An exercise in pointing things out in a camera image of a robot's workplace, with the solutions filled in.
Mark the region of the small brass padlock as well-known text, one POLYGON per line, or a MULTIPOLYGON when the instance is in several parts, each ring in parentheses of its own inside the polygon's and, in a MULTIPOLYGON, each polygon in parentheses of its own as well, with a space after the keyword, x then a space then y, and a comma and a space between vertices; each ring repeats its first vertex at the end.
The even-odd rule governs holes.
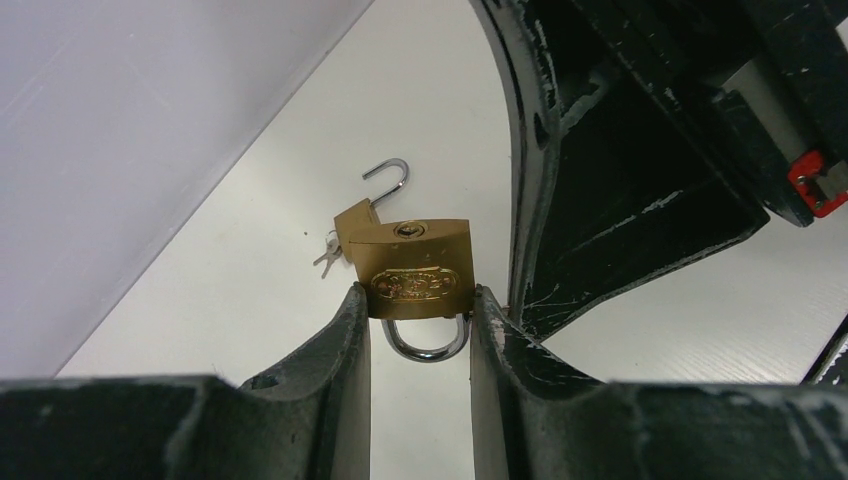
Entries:
POLYGON ((470 222, 417 219, 380 224, 351 234, 349 245, 368 315, 381 322, 392 349, 418 363, 457 355, 470 337, 476 287, 470 222), (416 348, 400 335, 405 320, 445 318, 456 335, 434 349, 416 348))

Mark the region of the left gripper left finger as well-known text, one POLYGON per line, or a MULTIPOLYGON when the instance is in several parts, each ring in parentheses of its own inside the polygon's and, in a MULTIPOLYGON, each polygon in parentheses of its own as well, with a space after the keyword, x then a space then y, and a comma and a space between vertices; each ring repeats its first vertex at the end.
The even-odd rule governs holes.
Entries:
POLYGON ((366 479, 366 295, 284 359, 233 386, 214 375, 9 380, 5 479, 366 479))

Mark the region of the large brass padlock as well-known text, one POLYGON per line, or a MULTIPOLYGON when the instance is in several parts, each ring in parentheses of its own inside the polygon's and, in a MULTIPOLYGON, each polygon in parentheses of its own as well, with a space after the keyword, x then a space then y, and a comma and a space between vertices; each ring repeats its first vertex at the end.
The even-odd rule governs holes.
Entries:
POLYGON ((407 183, 410 176, 408 163, 400 158, 387 159, 362 174, 363 180, 368 180, 374 175, 389 169, 398 168, 401 172, 399 180, 388 190, 378 195, 375 199, 364 198, 351 207, 342 211, 334 217, 334 226, 343 257, 348 263, 353 262, 350 247, 351 235, 360 229, 380 225, 380 219, 376 212, 376 206, 387 200, 390 196, 400 191, 407 183))

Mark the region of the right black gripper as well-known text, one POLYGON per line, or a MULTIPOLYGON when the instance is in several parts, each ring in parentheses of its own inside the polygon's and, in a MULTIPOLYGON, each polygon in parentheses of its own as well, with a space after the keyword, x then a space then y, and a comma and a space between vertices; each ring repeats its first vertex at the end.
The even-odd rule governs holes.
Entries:
POLYGON ((476 1, 511 143, 510 320, 599 303, 847 202, 843 1, 476 1))

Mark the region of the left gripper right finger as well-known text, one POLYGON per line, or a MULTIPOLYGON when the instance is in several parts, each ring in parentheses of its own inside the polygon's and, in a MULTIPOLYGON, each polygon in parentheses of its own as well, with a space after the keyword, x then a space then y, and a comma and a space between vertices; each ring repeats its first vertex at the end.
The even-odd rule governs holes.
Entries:
POLYGON ((604 383, 514 325, 486 287, 470 346, 479 479, 843 479, 847 391, 604 383))

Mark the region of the silver keys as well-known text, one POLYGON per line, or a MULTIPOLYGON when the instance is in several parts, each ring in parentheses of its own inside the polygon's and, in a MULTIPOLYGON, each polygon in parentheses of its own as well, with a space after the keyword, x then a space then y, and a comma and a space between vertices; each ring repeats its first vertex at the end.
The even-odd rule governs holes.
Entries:
POLYGON ((321 279, 325 279, 331 270, 333 264, 343 255, 341 243, 336 230, 331 230, 325 238, 325 250, 316 258, 312 265, 317 267, 323 266, 321 279))

